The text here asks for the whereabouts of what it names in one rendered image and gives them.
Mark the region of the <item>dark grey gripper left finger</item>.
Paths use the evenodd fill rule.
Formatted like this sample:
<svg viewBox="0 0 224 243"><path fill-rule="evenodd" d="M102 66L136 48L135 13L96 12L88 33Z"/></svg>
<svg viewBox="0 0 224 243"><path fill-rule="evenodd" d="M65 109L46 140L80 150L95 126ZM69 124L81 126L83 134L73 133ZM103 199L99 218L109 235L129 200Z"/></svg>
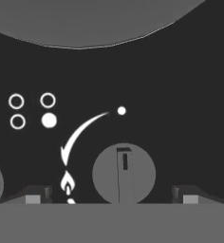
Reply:
<svg viewBox="0 0 224 243"><path fill-rule="evenodd" d="M8 204L47 204L52 202L52 187L49 185L29 185L13 196L0 199Z"/></svg>

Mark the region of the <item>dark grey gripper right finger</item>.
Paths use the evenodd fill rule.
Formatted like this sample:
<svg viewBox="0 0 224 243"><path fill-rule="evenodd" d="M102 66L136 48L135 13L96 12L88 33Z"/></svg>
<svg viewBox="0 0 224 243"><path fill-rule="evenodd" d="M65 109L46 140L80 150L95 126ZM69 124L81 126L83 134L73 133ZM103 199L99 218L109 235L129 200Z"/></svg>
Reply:
<svg viewBox="0 0 224 243"><path fill-rule="evenodd" d="M195 185L174 185L172 202L177 204L222 204L224 199L212 196Z"/></svg>

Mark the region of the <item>black hob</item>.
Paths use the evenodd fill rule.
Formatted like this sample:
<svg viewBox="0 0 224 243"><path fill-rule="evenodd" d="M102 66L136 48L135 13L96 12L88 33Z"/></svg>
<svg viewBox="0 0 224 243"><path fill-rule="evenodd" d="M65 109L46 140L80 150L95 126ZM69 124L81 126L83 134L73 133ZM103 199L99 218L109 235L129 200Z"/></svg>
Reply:
<svg viewBox="0 0 224 243"><path fill-rule="evenodd" d="M224 199L224 0L125 43L41 46L0 33L0 170L4 196L75 179L95 202L91 169L107 146L134 143L157 168L149 198L176 184Z"/></svg>

